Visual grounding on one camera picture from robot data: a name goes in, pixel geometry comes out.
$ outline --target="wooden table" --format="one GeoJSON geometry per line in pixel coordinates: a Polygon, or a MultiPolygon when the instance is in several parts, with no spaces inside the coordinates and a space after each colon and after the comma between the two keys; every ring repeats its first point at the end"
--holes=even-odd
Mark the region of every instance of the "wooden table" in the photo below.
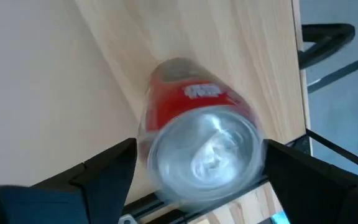
{"type": "MultiPolygon", "coordinates": [[[[308,110],[296,52],[302,43],[297,0],[76,2],[138,121],[150,72],[164,60],[187,57],[254,107],[266,138],[287,143],[304,135],[308,110]]],[[[153,190],[138,163],[127,202],[153,190]]],[[[281,209],[267,183],[193,223],[257,223],[281,209]]]]}

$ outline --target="can top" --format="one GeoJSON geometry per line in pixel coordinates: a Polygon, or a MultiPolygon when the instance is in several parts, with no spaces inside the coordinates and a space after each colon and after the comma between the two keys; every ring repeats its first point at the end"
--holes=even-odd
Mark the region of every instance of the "can top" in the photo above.
{"type": "Polygon", "coordinates": [[[158,133],[147,163],[165,198],[217,200],[240,191],[259,174],[261,139],[257,128],[231,106],[198,108],[158,133]]]}

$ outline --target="soda can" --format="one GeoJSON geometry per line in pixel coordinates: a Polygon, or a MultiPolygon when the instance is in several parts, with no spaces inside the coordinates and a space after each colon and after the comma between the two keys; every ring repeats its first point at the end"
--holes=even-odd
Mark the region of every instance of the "soda can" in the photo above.
{"type": "Polygon", "coordinates": [[[186,58],[151,74],[138,151],[164,200],[199,207],[260,175],[262,133],[247,102],[186,58]]]}

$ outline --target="floor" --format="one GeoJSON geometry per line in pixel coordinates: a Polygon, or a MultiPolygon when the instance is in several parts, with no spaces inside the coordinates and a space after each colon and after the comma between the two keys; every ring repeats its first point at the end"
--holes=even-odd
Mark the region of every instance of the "floor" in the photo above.
{"type": "MultiPolygon", "coordinates": [[[[354,40],[331,58],[306,69],[312,83],[358,60],[358,1],[300,0],[302,24],[350,23],[354,40]]],[[[358,70],[309,95],[311,129],[358,156],[358,70]]],[[[358,174],[358,166],[317,142],[317,158],[358,174]]]]}

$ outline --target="light wood grain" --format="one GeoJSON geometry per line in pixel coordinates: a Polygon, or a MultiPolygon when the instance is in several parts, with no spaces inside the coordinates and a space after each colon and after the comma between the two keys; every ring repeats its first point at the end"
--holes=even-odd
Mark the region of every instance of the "light wood grain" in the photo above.
{"type": "Polygon", "coordinates": [[[255,108],[268,138],[305,133],[290,0],[76,0],[137,118],[150,72],[188,57],[255,108]]]}
{"type": "Polygon", "coordinates": [[[282,211],[270,183],[203,215],[191,224],[255,224],[282,211]]]}

